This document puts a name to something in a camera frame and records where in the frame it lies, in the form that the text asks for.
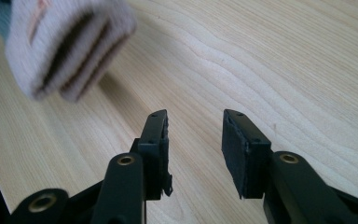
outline towel fold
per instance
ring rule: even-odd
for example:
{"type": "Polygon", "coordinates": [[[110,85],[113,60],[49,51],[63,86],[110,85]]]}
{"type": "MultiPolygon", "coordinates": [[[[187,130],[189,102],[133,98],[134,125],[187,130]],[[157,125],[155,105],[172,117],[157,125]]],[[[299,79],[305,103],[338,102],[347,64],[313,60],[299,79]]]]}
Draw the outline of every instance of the towel fold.
{"type": "Polygon", "coordinates": [[[22,91],[77,101],[134,32],[125,0],[13,0],[6,56],[22,91]]]}

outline orange mark on towel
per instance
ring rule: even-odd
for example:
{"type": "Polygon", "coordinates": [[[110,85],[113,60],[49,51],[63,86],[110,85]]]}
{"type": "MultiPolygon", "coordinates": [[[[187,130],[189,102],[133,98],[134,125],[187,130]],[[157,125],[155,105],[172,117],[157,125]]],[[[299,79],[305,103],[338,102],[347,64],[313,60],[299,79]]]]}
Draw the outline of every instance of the orange mark on towel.
{"type": "Polygon", "coordinates": [[[34,39],[34,34],[37,30],[37,26],[39,25],[40,21],[45,16],[46,10],[48,7],[51,6],[50,0],[38,0],[37,7],[34,10],[34,13],[31,16],[30,23],[28,25],[28,40],[30,44],[34,39]]]}

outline wood grain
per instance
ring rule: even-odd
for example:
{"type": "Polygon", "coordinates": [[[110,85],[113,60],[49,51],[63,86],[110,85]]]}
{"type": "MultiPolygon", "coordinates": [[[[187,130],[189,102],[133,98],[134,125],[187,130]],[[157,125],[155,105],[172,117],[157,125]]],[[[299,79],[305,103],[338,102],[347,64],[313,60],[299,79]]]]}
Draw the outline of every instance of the wood grain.
{"type": "Polygon", "coordinates": [[[129,2],[137,32],[78,104],[27,99],[0,39],[0,187],[10,210],[40,189],[73,195],[101,180],[162,108],[174,193],[148,204],[150,223],[267,222],[226,168],[225,108],[358,197],[358,1],[129,2]]]}

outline light wood surface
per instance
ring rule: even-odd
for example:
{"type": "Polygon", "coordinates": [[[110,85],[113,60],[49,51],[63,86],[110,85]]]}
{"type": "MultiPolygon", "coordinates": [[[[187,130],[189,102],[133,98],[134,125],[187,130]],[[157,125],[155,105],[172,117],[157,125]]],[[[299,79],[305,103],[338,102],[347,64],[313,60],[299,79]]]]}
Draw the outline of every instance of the light wood surface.
{"type": "Polygon", "coordinates": [[[136,34],[78,104],[27,99],[0,39],[0,188],[10,210],[40,189],[74,195],[103,179],[163,108],[174,192],[148,203],[149,223],[267,222],[226,168],[225,108],[358,197],[358,1],[130,3],[136,34]]]}

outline pink towel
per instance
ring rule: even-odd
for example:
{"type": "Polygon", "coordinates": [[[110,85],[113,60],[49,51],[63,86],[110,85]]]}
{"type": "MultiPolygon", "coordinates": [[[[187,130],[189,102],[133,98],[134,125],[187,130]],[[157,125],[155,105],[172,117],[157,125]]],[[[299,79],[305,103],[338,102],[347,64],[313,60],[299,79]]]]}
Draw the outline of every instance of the pink towel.
{"type": "Polygon", "coordinates": [[[77,101],[134,32],[125,0],[14,0],[6,56],[22,91],[77,101]]]}

